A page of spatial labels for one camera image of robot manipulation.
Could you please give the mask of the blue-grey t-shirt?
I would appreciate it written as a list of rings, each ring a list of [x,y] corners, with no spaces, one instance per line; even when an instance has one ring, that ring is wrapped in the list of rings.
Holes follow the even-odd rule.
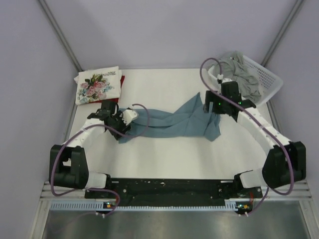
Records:
[[[131,123],[127,135],[150,138],[204,137],[209,141],[220,135],[220,115],[205,113],[200,93],[190,98],[174,113],[137,109],[138,117]]]

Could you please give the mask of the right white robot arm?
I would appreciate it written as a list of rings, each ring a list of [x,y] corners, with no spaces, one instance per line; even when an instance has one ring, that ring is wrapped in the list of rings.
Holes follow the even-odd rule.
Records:
[[[291,141],[270,125],[256,105],[241,96],[236,82],[223,82],[220,87],[220,93],[206,91],[204,112],[232,117],[250,133],[266,155],[262,168],[235,175],[234,194],[244,197],[254,187],[276,189],[304,180],[307,174],[305,145]]]

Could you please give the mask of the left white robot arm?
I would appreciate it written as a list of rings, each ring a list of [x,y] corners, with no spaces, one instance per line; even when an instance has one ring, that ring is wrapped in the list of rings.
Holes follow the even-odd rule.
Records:
[[[110,133],[116,140],[131,129],[131,122],[138,117],[136,110],[120,110],[117,103],[105,100],[96,112],[87,116],[78,132],[62,145],[50,150],[49,182],[52,186],[71,189],[96,188],[101,197],[109,197],[113,185],[108,182],[110,175],[90,171],[86,151],[96,139],[111,127]]]

